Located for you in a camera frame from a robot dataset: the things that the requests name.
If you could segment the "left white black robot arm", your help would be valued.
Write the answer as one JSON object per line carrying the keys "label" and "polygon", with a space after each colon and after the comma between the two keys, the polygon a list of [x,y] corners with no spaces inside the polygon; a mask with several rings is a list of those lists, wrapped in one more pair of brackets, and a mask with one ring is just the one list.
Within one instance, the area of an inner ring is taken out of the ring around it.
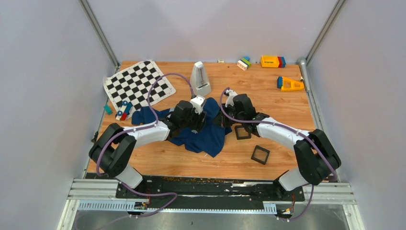
{"label": "left white black robot arm", "polygon": [[149,124],[121,127],[113,123],[95,141],[89,157],[109,177],[126,184],[133,197],[141,198],[147,185],[129,163],[133,150],[152,142],[171,140],[185,128],[201,131],[206,119],[205,103],[204,97],[195,96],[190,101],[180,101],[168,116]]}

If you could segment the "blue cartoon print shirt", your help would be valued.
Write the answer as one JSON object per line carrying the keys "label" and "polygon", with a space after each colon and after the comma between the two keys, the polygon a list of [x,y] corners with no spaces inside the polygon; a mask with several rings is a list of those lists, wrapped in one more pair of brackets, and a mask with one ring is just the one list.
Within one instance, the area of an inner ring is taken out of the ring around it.
{"label": "blue cartoon print shirt", "polygon": [[[168,116],[173,110],[174,107],[161,111],[154,109],[158,118]],[[220,112],[220,107],[214,98],[209,97],[206,99],[203,110],[206,112],[206,122],[200,132],[194,133],[192,129],[184,128],[178,136],[170,139],[169,142],[177,146],[184,145],[185,149],[191,152],[206,152],[211,157],[215,157],[223,149],[226,135],[231,133],[232,129],[213,123],[215,117]],[[151,122],[155,122],[155,117],[148,106],[135,111],[131,118],[132,125],[148,124]]]}

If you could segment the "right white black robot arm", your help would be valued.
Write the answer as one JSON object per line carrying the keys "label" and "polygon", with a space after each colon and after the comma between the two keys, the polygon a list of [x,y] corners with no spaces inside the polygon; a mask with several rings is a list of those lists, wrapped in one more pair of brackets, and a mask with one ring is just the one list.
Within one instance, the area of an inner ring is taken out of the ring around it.
{"label": "right white black robot arm", "polygon": [[278,122],[257,112],[246,94],[229,88],[222,96],[226,101],[220,106],[220,125],[241,124],[249,134],[275,141],[295,153],[297,167],[277,178],[273,187],[276,198],[286,200],[294,189],[307,184],[319,185],[329,175],[337,178],[341,159],[323,130],[301,130]]}

